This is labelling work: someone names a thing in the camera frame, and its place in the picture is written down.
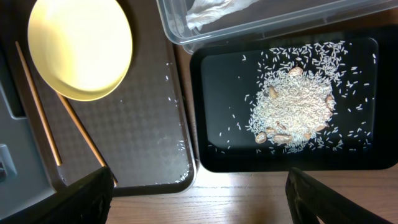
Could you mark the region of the yellow plate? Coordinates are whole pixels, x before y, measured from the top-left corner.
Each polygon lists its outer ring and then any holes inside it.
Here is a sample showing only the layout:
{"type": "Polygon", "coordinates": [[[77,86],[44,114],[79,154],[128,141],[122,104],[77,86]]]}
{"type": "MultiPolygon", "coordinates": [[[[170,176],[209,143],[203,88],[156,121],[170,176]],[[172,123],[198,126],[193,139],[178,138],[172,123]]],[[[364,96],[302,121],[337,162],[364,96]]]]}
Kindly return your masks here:
{"type": "Polygon", "coordinates": [[[27,28],[43,80],[77,101],[105,97],[122,82],[133,54],[128,19],[115,0],[39,0],[27,28]]]}

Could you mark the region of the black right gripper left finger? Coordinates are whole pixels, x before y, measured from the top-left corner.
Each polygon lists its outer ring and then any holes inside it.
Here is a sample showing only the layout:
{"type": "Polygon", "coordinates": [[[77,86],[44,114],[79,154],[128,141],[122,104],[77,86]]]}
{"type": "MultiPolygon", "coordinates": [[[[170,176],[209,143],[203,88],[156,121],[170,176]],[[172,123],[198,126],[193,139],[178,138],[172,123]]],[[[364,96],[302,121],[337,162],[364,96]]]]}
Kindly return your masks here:
{"type": "Polygon", "coordinates": [[[113,189],[111,170],[102,167],[1,223],[106,223],[113,189]]]}

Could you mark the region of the rice food scraps pile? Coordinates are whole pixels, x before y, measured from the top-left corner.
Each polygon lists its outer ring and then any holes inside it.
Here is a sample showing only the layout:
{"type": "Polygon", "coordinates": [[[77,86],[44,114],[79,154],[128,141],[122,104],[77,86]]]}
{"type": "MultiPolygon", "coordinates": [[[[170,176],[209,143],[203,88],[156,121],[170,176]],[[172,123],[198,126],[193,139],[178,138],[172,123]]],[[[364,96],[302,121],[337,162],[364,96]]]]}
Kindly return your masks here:
{"type": "Polygon", "coordinates": [[[316,42],[201,62],[208,148],[295,154],[373,145],[378,45],[316,42]]]}

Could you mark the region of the wooden chopstick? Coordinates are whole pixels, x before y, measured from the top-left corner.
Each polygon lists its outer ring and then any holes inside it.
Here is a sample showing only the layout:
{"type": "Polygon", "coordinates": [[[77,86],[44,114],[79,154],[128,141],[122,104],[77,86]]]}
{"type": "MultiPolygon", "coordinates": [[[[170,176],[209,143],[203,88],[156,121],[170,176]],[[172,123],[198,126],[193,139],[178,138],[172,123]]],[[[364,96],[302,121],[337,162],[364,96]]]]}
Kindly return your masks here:
{"type": "Polygon", "coordinates": [[[91,149],[92,153],[96,157],[97,161],[100,163],[102,167],[109,167],[107,165],[104,157],[96,147],[94,141],[92,140],[91,136],[88,134],[87,130],[85,129],[84,125],[81,123],[79,117],[76,115],[74,109],[72,108],[71,104],[68,100],[62,96],[61,94],[57,93],[59,100],[61,101],[62,105],[66,109],[67,113],[71,117],[72,121],[74,122],[75,126],[79,130],[80,134],[83,136],[83,139],[86,141],[87,145],[91,149]]]}
{"type": "Polygon", "coordinates": [[[16,49],[17,49],[17,52],[18,52],[18,55],[19,55],[19,58],[20,58],[20,61],[21,61],[21,64],[22,64],[22,68],[24,70],[24,73],[25,73],[25,76],[26,76],[26,79],[27,79],[27,82],[28,82],[28,85],[29,85],[29,88],[30,88],[30,92],[32,93],[32,96],[33,96],[33,99],[34,99],[34,103],[35,103],[35,106],[37,108],[37,111],[38,111],[38,114],[39,114],[39,117],[40,117],[40,121],[41,121],[41,123],[43,125],[44,131],[45,131],[45,135],[46,135],[47,141],[49,143],[50,150],[52,152],[53,158],[55,160],[56,165],[57,166],[61,166],[62,165],[62,159],[61,159],[60,154],[58,152],[58,149],[57,149],[56,143],[54,141],[52,132],[50,130],[50,126],[49,126],[49,123],[47,121],[47,117],[45,115],[45,112],[44,112],[44,109],[43,109],[39,94],[37,92],[34,80],[32,78],[32,75],[31,75],[31,72],[29,70],[28,64],[27,64],[27,62],[25,60],[24,54],[22,52],[22,49],[21,49],[20,44],[19,44],[18,41],[15,41],[15,46],[16,46],[16,49]]]}

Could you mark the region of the white napkin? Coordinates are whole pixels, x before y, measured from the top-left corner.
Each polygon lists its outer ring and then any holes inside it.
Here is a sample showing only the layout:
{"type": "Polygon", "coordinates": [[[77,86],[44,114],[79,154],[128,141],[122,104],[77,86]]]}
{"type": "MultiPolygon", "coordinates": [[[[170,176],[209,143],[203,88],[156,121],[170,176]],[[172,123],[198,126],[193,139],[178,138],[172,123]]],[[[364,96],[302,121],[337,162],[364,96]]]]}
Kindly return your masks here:
{"type": "Polygon", "coordinates": [[[190,30],[200,30],[204,25],[241,11],[255,2],[258,0],[195,0],[185,16],[187,26],[190,30]]]}

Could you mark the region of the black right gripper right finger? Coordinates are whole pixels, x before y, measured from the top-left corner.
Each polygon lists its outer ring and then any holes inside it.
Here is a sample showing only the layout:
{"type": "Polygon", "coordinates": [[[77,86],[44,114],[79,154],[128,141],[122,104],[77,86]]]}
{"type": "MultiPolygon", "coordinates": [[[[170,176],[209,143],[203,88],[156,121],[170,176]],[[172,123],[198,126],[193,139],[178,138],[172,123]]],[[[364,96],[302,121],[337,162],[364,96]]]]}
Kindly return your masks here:
{"type": "Polygon", "coordinates": [[[289,170],[285,193],[294,224],[389,223],[295,167],[289,170]]]}

